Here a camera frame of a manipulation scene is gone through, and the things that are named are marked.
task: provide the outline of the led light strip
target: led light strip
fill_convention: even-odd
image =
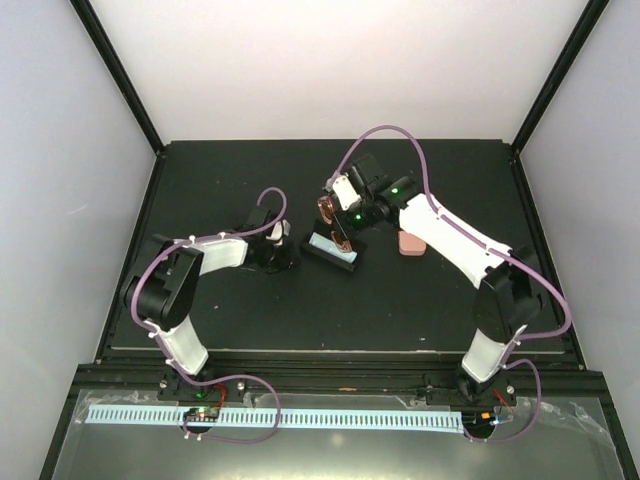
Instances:
[[[193,407],[152,405],[91,405],[85,423],[109,425],[182,425]],[[270,428],[275,408],[224,407],[213,422],[190,421],[188,426]],[[459,412],[407,412],[389,410],[315,410],[283,408],[280,428],[346,430],[414,430],[463,433]]]

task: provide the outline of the black metal frame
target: black metal frame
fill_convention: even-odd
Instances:
[[[141,244],[165,161],[164,145],[89,0],[70,0],[70,2],[120,88],[149,144],[157,154],[153,174],[118,281],[117,292]],[[558,276],[519,154],[607,4],[608,0],[589,0],[512,144],[513,156],[510,164],[534,240],[534,247],[540,258],[542,273],[558,288],[560,288]],[[115,328],[116,308],[117,296],[114,295],[95,364],[82,365],[77,370],[42,470],[41,479],[51,478],[53,475],[80,390],[137,389],[155,391],[158,389],[159,381],[163,378],[166,367],[159,352],[138,351],[135,352],[135,356],[132,356],[132,352],[116,351],[110,348],[111,336]],[[558,305],[554,305],[554,311],[556,317],[561,318],[561,309]],[[545,395],[598,398],[617,446],[625,478],[640,478],[603,375],[584,370],[584,358],[573,329],[568,336],[568,342],[568,352],[564,355],[534,355],[530,357],[539,365]],[[361,391],[367,392],[382,392],[382,389],[388,388],[390,384],[392,384],[394,391],[414,391],[417,381],[423,378],[427,372],[452,371],[459,364],[461,355],[423,354],[411,355],[408,358],[401,355],[288,354],[285,356],[278,354],[274,356],[268,353],[215,352],[212,354],[212,358],[215,361],[216,373],[219,375],[250,373],[266,378],[282,391],[300,389],[309,391],[311,389],[318,393],[335,393],[340,386],[347,384],[358,385]],[[514,386],[519,394],[535,394],[534,378],[528,371],[517,372]]]

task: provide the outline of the black table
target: black table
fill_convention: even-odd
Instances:
[[[316,199],[351,140],[181,141],[167,149],[144,225],[154,233],[185,238],[233,228],[260,192],[282,188],[287,218],[300,242],[318,217]],[[514,182],[508,146],[497,140],[424,140],[431,189],[449,210],[488,236],[513,247],[533,241]],[[420,165],[404,140],[371,140],[372,153],[395,177],[421,181]],[[277,195],[266,199],[280,208]],[[352,275],[303,257],[295,270],[266,275],[239,268],[200,279],[192,320],[211,350],[280,352],[464,352],[475,325],[475,289],[438,252],[398,253],[386,226],[362,235],[368,244]],[[124,309],[116,311],[114,350],[154,349]],[[550,306],[530,331],[557,328]],[[526,351],[560,353],[557,339],[527,344]]]

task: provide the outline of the white wall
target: white wall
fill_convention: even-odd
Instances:
[[[0,478],[34,479],[153,154],[68,1],[2,0],[0,31]]]
[[[640,2],[611,2],[523,157],[588,366],[640,465]]]
[[[512,141],[585,0],[93,0],[160,136]]]

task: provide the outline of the pink object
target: pink object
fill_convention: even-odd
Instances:
[[[427,244],[424,241],[404,230],[398,232],[398,245],[400,254],[407,257],[419,257],[427,251]]]

